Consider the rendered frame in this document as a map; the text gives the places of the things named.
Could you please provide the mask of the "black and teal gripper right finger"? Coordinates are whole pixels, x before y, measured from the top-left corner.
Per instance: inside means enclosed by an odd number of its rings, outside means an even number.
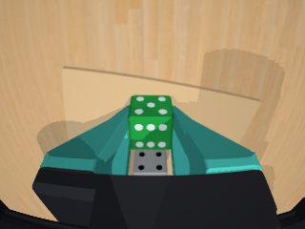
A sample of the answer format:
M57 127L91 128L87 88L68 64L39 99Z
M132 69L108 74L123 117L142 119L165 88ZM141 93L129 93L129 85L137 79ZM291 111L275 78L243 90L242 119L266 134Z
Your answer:
M251 150L192 120L175 106L173 117L173 176L262 171Z

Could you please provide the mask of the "white die with black pips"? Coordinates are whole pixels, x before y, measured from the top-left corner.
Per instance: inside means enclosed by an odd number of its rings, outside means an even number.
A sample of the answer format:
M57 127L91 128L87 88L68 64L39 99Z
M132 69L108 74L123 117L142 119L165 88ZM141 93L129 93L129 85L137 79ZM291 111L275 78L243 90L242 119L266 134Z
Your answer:
M134 176L167 176L167 154L165 150L136 150L134 152Z

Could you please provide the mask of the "beige flat mat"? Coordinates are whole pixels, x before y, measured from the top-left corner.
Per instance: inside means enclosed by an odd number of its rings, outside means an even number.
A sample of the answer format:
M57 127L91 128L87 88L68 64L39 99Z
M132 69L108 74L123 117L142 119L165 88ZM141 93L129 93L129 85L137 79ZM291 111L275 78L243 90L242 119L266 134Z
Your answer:
M261 103L258 98L128 73L64 66L68 141L109 120L133 95L169 95L192 120L239 144Z

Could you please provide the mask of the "green die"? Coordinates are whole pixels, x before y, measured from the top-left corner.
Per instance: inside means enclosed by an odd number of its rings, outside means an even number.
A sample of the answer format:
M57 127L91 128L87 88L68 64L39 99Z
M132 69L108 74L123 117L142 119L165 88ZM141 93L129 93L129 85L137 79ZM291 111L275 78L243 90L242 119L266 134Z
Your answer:
M169 95L131 97L128 128L132 150L170 150L173 124L173 104Z

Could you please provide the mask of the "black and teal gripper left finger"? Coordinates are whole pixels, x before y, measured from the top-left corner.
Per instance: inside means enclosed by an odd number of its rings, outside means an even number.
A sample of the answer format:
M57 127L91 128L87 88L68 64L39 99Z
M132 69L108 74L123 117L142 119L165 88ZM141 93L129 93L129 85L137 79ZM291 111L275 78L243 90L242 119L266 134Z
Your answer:
M128 176L131 157L129 108L126 106L109 120L48 151L40 168Z

